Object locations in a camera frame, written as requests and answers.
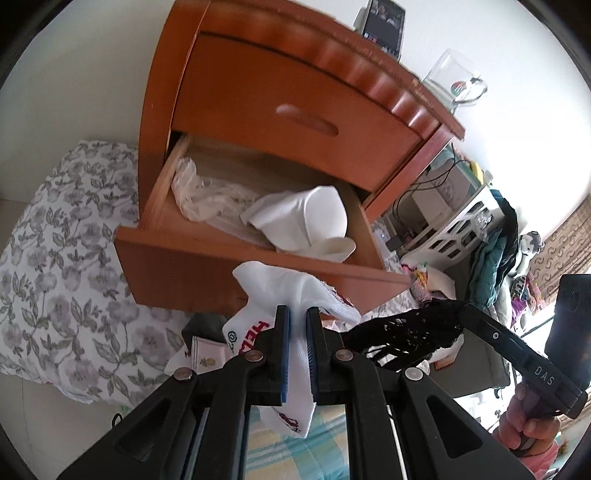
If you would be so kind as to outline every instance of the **white wall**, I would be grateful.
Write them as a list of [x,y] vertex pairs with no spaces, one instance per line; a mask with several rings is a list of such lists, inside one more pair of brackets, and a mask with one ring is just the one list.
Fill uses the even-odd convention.
[[[542,235],[589,193],[591,92],[552,33],[517,0],[396,0],[401,63],[424,78],[446,48],[482,71],[489,95],[456,116],[462,150]],[[301,0],[352,24],[365,0]]]
[[[27,200],[81,138],[137,141],[142,97],[173,0],[74,0],[0,90],[0,197]],[[365,0],[303,0],[352,25]],[[399,0],[402,63],[424,77],[448,47],[490,94],[459,109],[462,149],[495,176],[529,226],[550,233],[589,191],[591,92],[517,0]]]
[[0,198],[27,202],[82,139],[136,144],[173,0],[73,0],[0,90]]

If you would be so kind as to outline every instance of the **white laundry basket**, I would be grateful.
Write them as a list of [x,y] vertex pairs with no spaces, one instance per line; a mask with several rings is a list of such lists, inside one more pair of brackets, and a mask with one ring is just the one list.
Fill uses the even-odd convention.
[[411,267],[426,262],[438,270],[461,262],[482,242],[475,232],[475,219],[481,212],[492,216],[486,227],[487,232],[496,229],[505,217],[486,185],[480,186],[472,198],[439,230],[427,227],[418,234],[404,247],[407,253],[401,262]]

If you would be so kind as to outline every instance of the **drawer handle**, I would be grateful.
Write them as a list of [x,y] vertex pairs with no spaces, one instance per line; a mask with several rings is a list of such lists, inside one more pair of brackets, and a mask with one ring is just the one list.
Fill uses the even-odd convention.
[[324,120],[319,116],[304,112],[301,108],[298,108],[295,105],[284,103],[275,109],[275,113],[304,127],[316,130],[321,134],[328,135],[329,137],[336,137],[339,135],[339,127],[337,127],[335,124],[329,122],[328,120]]

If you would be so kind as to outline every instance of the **drawer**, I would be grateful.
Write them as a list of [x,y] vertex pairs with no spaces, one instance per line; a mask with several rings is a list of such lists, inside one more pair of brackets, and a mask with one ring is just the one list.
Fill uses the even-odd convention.
[[200,34],[172,128],[244,145],[374,192],[421,143],[340,80],[281,53]]
[[[347,236],[355,240],[356,251],[345,263],[335,264],[256,247],[207,224],[186,220],[170,188],[176,164],[185,155],[195,160],[204,175],[239,180],[248,187],[256,183],[269,192],[334,184],[347,210]],[[188,135],[181,137],[168,157],[138,228],[120,227],[115,246],[135,301],[168,309],[236,313],[245,305],[246,294],[232,271],[249,260],[308,272],[335,287],[362,313],[409,286],[405,275],[384,270],[351,185],[274,155]]]

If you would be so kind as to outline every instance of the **metal screw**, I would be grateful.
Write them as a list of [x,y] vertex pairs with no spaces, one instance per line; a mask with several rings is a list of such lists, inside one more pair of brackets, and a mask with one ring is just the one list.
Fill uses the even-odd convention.
[[341,362],[348,362],[349,360],[353,359],[353,352],[351,350],[347,350],[346,348],[342,348],[341,350],[336,351],[335,357]]
[[189,367],[179,367],[174,371],[173,376],[179,382],[186,382],[187,380],[191,380],[193,370]]
[[409,380],[417,382],[422,379],[423,371],[415,367],[407,368],[404,372],[404,376]]
[[244,354],[244,358],[249,362],[260,362],[263,356],[264,355],[259,350],[250,350]]

